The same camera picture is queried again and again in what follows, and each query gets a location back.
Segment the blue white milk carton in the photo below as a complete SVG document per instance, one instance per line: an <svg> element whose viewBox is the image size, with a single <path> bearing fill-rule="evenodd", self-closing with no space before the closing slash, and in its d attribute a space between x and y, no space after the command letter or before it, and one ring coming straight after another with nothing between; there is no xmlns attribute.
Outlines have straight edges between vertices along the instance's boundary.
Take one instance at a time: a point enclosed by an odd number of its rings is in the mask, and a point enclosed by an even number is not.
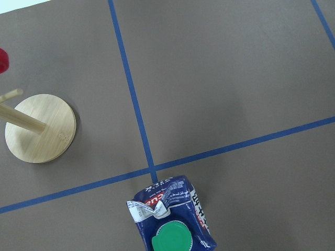
<svg viewBox="0 0 335 251"><path fill-rule="evenodd" d="M196 190L184 175L160 180L127 201L146 250L215 250Z"/></svg>

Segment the wooden cup tree stand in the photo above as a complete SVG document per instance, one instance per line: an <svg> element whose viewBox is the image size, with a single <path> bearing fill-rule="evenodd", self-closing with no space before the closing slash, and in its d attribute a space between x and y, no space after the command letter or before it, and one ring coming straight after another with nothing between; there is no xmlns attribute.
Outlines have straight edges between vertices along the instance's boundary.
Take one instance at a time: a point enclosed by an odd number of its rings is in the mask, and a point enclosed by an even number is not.
<svg viewBox="0 0 335 251"><path fill-rule="evenodd" d="M75 137L75 114L68 103L50 94L28 97L15 108L4 104L22 94L18 88L1 95L7 147L27 163L52 161L68 149Z"/></svg>

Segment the red cup on stand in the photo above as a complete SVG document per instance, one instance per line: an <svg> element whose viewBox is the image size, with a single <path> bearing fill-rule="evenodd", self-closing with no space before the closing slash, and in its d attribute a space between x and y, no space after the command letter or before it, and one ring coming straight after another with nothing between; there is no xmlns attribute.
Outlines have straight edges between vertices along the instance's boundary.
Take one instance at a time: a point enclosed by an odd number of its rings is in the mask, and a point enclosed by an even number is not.
<svg viewBox="0 0 335 251"><path fill-rule="evenodd" d="M9 69L9 56L8 53L0 48L0 74L6 72Z"/></svg>

